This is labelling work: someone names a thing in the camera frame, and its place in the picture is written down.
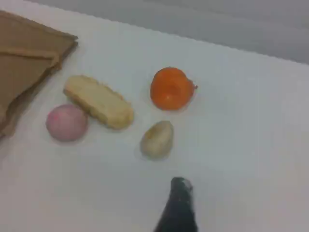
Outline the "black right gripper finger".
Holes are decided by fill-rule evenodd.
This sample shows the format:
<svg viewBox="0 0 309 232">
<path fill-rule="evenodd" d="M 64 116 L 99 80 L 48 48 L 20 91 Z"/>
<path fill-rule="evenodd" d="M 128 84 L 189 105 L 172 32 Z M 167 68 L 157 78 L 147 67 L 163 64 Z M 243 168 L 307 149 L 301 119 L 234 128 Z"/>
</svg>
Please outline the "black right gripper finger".
<svg viewBox="0 0 309 232">
<path fill-rule="evenodd" d="M 155 232 L 197 232 L 193 186 L 183 177 L 174 177 L 170 183 L 169 198 Z"/>
</svg>

